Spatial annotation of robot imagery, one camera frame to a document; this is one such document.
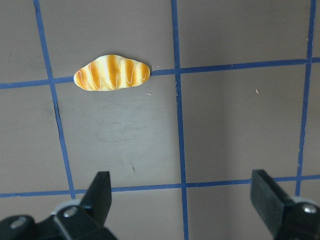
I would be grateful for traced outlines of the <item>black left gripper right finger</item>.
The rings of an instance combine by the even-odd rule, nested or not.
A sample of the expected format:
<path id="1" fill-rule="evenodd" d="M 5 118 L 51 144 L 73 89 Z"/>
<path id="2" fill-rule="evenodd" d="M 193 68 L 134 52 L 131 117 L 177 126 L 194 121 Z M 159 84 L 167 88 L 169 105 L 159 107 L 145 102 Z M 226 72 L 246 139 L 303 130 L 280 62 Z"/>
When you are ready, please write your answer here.
<path id="1" fill-rule="evenodd" d="M 288 195 L 262 169 L 251 173 L 250 200 L 274 240 L 318 240 L 320 206 Z"/>

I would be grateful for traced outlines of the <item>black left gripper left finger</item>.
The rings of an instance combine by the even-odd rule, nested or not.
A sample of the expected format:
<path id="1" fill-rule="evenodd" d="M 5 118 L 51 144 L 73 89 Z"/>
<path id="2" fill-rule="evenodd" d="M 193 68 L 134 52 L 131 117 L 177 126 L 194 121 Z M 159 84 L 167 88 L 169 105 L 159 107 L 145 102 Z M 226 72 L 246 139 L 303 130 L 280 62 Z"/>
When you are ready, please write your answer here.
<path id="1" fill-rule="evenodd" d="M 26 214 L 0 221 L 2 240 L 115 240 L 104 226 L 112 204 L 108 171 L 96 174 L 80 201 L 63 203 L 48 218 L 35 222 Z"/>

